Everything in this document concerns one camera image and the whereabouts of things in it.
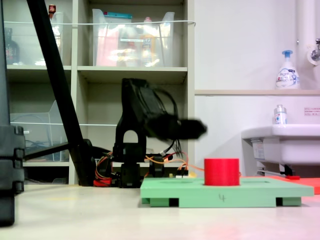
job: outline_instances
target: green platform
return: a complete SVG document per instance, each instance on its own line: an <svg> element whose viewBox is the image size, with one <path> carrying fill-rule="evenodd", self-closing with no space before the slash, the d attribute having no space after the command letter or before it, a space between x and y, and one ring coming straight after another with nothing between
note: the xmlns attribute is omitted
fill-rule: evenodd
<svg viewBox="0 0 320 240"><path fill-rule="evenodd" d="M241 208L301 206L314 188L272 178L241 178L240 186L205 186L203 178L146 178L142 204L151 207Z"/></svg>

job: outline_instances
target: soap dispenser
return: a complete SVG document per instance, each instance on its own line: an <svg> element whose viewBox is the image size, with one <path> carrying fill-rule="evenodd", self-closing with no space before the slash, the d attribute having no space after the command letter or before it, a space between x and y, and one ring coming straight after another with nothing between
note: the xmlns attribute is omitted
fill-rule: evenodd
<svg viewBox="0 0 320 240"><path fill-rule="evenodd" d="M291 50L282 52L284 55L284 63L280 68L278 77L275 82L276 89L300 89L300 78L296 68L290 61Z"/></svg>

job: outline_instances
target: storage box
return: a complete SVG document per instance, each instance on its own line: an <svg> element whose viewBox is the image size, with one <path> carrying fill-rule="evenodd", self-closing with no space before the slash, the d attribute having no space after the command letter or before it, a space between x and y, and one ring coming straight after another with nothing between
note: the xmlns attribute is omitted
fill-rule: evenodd
<svg viewBox="0 0 320 240"><path fill-rule="evenodd" d="M47 147L67 142L57 102L54 101L49 112L45 113L11 113L10 122L13 126L23 127L26 155ZM39 157L34 161L67 162L69 151L61 151Z"/></svg>
<svg viewBox="0 0 320 240"><path fill-rule="evenodd" d="M108 24L93 9L93 65L109 67L173 67L174 23ZM167 12L163 21L173 21Z"/></svg>
<svg viewBox="0 0 320 240"><path fill-rule="evenodd" d="M62 64L69 66L71 64L72 26L62 25L64 22L66 22L64 13L56 12L51 20L51 25ZM5 22L4 28L6 32L5 46L7 64L46 65L33 23Z"/></svg>

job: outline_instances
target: red cylinder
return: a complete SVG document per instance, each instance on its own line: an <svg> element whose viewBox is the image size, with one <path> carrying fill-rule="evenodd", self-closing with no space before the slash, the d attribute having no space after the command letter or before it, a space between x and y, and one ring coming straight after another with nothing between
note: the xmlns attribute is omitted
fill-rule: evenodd
<svg viewBox="0 0 320 240"><path fill-rule="evenodd" d="M239 158L205 158L204 185L239 186Z"/></svg>

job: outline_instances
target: tripod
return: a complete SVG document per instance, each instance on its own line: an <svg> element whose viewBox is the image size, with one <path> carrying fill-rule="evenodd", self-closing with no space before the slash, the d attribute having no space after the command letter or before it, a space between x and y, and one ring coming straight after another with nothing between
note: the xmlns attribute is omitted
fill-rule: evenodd
<svg viewBox="0 0 320 240"><path fill-rule="evenodd" d="M0 0L0 226L15 222L15 196L24 191L23 161L69 150L79 184L93 186L94 147L83 139L44 0L27 0L68 142L25 155L22 127L10 125L3 1Z"/></svg>

